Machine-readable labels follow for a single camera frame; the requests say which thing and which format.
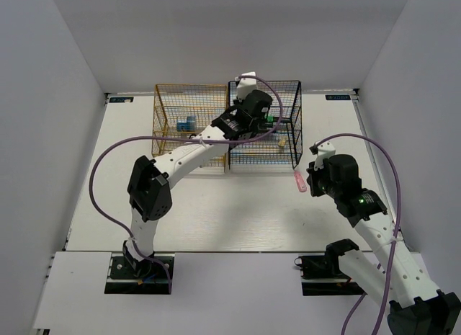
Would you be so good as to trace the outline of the green highlighter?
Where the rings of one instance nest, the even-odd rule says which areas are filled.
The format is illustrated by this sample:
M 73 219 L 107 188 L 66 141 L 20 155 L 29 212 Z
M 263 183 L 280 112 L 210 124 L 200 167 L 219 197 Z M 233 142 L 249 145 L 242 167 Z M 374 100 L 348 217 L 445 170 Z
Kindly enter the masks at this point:
M 275 117 L 275 116 L 268 116 L 267 117 L 267 122 L 283 122 L 283 123 L 287 123 L 289 121 L 290 121 L 290 119 L 285 118 L 285 117 Z

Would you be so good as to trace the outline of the pink eraser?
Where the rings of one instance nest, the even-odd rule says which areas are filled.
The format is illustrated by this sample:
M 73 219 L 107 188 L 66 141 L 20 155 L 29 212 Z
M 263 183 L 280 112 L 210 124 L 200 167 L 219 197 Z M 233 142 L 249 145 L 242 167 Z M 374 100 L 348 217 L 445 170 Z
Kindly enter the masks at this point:
M 294 171 L 294 178 L 299 192 L 307 192 L 307 185 L 299 171 Z

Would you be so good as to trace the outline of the blue tape dispenser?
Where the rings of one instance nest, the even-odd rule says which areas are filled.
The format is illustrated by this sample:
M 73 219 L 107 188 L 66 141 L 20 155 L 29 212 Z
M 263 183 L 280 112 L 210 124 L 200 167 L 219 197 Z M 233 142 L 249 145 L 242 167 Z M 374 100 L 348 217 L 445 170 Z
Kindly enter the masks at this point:
M 176 122 L 176 130 L 178 132 L 192 133 L 196 131 L 196 127 L 196 117 L 194 115 L 189 115 L 185 120 Z

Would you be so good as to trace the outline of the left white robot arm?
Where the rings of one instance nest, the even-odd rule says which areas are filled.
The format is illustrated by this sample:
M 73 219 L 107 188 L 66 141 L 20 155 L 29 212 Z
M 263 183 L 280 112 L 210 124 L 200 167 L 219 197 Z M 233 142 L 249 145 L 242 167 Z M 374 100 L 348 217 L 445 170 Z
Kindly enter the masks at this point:
M 152 160 L 141 156 L 135 161 L 127 187 L 134 238 L 128 239 L 122 250 L 127 268 L 135 276 L 143 277 L 151 271 L 153 238 L 158 220 L 172 207 L 171 190 L 190 172 L 237 146 L 238 140 L 255 137 L 271 104 L 269 94 L 253 90 L 245 99 L 236 99 L 232 107 L 194 137 L 196 144 L 185 143 Z

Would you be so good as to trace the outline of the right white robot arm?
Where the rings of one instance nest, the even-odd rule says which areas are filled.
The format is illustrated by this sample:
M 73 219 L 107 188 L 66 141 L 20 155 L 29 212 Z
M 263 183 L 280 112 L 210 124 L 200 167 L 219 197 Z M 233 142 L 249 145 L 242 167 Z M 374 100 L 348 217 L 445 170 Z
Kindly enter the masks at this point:
M 336 209 L 367 242 L 383 271 L 370 264 L 350 239 L 326 247 L 325 266 L 333 276 L 347 275 L 377 303 L 392 334 L 451 334 L 460 299 L 444 293 L 415 261 L 379 195 L 362 186 L 353 156 L 327 153 L 308 165 L 314 197 L 328 195 Z

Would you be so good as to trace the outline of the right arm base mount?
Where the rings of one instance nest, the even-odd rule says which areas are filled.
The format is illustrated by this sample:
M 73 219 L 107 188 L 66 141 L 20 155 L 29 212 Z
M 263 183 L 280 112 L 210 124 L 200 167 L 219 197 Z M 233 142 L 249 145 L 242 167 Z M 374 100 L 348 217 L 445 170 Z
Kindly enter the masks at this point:
M 293 263 L 300 270 L 303 296 L 353 296 L 364 293 L 349 276 L 334 272 L 325 256 L 302 255 Z

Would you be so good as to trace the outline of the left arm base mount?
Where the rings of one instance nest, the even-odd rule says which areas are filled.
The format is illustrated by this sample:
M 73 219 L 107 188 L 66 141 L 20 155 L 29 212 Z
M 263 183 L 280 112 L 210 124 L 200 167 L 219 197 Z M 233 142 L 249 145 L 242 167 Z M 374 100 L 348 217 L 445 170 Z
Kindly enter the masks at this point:
M 158 263 L 147 261 L 136 272 L 123 255 L 112 255 L 104 286 L 106 295 L 170 295 L 174 276 L 174 256 L 156 256 Z

